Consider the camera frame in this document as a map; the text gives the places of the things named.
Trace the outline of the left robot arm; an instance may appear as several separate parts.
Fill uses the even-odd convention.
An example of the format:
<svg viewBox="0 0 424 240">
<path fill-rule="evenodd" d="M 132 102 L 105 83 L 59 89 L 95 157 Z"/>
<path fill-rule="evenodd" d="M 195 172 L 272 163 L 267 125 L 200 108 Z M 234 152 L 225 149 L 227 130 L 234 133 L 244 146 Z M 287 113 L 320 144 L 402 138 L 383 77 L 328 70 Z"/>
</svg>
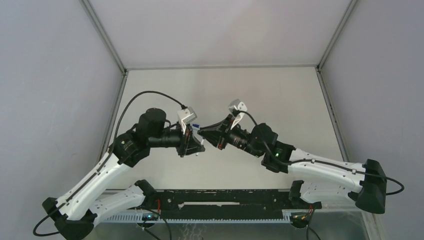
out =
<svg viewBox="0 0 424 240">
<path fill-rule="evenodd" d="M 129 208 L 145 209 L 156 203 L 156 190 L 145 180 L 114 195 L 98 197 L 119 176 L 148 157 L 152 148 L 175 148 L 180 157 L 204 152 L 190 123 L 197 117 L 191 107 L 177 112 L 175 129 L 165 128 L 166 113 L 149 108 L 132 128 L 116 137 L 99 163 L 71 190 L 58 198 L 49 197 L 42 206 L 60 235 L 82 240 L 103 220 Z"/>
</svg>

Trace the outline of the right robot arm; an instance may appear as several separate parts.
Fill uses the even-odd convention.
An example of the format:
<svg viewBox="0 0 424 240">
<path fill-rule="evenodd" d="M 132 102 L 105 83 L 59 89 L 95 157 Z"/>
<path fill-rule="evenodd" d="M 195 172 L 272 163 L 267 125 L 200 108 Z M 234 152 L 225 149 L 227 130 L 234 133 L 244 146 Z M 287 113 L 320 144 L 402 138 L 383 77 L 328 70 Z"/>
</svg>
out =
<svg viewBox="0 0 424 240">
<path fill-rule="evenodd" d="M 388 177 L 377 160 L 344 162 L 317 156 L 278 141 L 278 134 L 266 123 L 256 123 L 251 131 L 242 129 L 231 114 L 219 123 L 201 127 L 198 134 L 219 150 L 232 145 L 261 157 L 267 170 L 292 175 L 295 180 L 289 203 L 295 208 L 342 200 L 365 212 L 386 211 Z"/>
</svg>

